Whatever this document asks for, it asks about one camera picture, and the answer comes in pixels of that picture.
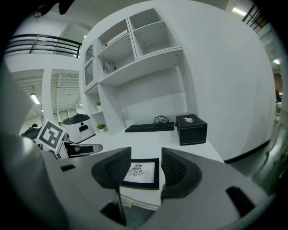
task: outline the black keyboard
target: black keyboard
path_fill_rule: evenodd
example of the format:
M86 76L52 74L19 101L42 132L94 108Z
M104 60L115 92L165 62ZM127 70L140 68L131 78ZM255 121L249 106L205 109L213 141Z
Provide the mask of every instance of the black keyboard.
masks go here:
M130 126L125 130L126 133L135 132L157 132L157 131L169 131L174 130L174 122L163 122L153 124L136 124Z

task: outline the railing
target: railing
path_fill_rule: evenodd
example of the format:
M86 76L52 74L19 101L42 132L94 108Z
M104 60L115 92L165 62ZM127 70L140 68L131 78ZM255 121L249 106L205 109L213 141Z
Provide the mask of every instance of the railing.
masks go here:
M247 25L252 27L252 29L258 33L268 23L268 20L265 19L260 9L253 4L242 22L246 22Z
M51 53L79 58L81 45L79 42L50 35L22 34L11 38L4 54Z

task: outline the american flag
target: american flag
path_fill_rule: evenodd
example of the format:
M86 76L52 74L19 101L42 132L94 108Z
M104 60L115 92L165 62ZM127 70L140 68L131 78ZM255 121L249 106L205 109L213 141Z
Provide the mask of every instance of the american flag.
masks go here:
M109 73L109 70L107 69L107 67L106 67L106 66L104 66L104 67L103 67L103 72L104 72L104 73L106 73L106 74L108 74L108 73Z

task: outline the black tissue box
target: black tissue box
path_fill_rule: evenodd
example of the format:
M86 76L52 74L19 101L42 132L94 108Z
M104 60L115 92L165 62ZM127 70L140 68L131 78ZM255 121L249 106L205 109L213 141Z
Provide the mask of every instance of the black tissue box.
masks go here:
M194 114L176 116L177 131L181 146L206 143L207 123Z

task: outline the fluorescent light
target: fluorescent light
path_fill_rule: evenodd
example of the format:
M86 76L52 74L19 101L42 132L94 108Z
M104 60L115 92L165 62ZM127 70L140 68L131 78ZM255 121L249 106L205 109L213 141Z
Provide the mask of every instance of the fluorescent light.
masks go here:
M32 98L32 100L35 102L36 105L40 104L40 102L38 101L38 99L34 93L31 93L30 97Z
M234 11L234 12L237 12L237 13L239 13L239 14L243 15L243 16L245 16L245 15L247 14L247 13L245 13L244 11L242 11L242 10L239 10L239 9L238 9L238 8L236 8L236 7L234 7L232 11Z
M280 61L278 59L275 59L273 62L277 65L280 65Z

